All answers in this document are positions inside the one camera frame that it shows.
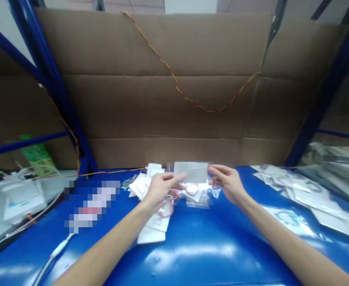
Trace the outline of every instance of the white device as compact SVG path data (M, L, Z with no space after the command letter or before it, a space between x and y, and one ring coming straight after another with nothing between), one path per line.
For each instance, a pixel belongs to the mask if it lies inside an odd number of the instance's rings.
M4 221L19 224L28 214L35 214L47 207L38 180L16 180L2 188L6 196Z

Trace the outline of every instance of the blue metal rack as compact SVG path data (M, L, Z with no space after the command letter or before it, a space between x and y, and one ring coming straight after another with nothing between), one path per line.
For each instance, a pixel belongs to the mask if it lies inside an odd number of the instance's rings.
M79 150L82 156L81 174L97 172L98 167L92 155L91 148L86 139L85 133L79 123L79 119L72 107L63 80L59 74L58 67L47 45L42 33L33 5L29 0L9 0L13 17L21 31L22 36L30 50L34 66L16 47L0 32L0 48L9 55L27 73L33 76L43 85L49 96L57 106L62 118L70 126L79 143ZM74 147L75 140L65 126L66 131L51 135L40 136L26 141L15 142L0 146L0 154L20 149L25 146L45 142L62 136L69 136Z
M338 52L332 68L328 76L326 77L320 94L316 99L312 110L306 119L299 136L297 137L295 144L285 162L287 167L297 166L307 145L313 138L315 133L325 133L339 137L349 138L348 133L337 132L333 130L319 129L319 125L324 118L324 115L335 97L340 85L342 84L346 74L349 70L349 33L344 44L341 46Z

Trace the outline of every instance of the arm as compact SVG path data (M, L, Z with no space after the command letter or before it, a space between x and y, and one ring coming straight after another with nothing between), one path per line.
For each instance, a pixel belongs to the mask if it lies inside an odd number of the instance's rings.
M155 175L145 198L101 240L87 250L54 283L54 286L103 285L141 229L157 211L169 189L182 179L183 177L174 178L173 173Z
M303 285L349 286L349 275L345 271L278 222L247 194L237 170L211 165L209 172L214 174L213 185L221 185L226 197L247 215Z

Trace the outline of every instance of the white wall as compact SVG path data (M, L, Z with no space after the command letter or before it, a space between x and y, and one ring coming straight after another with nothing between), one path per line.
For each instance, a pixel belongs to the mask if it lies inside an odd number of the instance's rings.
M0 0L0 32L22 52L30 62L34 63L6 0Z

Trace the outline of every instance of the white cable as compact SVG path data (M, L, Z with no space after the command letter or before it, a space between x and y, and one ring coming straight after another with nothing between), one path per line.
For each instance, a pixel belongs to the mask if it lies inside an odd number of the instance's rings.
M33 167L38 167L38 166L32 166L32 167L26 167L24 168L23 170L25 169L28 169L28 168L33 168ZM5 240L7 240L8 238L20 233L21 231L23 231L24 229L26 229L28 226L30 226L37 218L39 218L41 215L43 215L51 206L53 206L55 204L55 202L59 199L60 195L64 192L64 188L63 190L57 194L57 196L55 197L55 199L43 210L41 211L37 216L35 216L32 220L28 221L27 223L25 223L23 226L21 226L19 229L15 230L14 232L6 235L4 238L2 238L0 240L0 244L2 242L4 242Z
M34 282L34 286L38 286L40 280L43 277L43 274L46 272L46 269L48 268L48 266L52 263L52 261L54 260L55 257L57 257L62 250L66 247L66 245L68 244L69 240L73 237L74 234L69 234L68 237L62 241L57 247L56 249L54 249L54 251L50 254L50 258L48 259L47 263L45 264L45 266L43 267L43 269L41 270L41 272L39 273L38 277L36 278L35 282Z

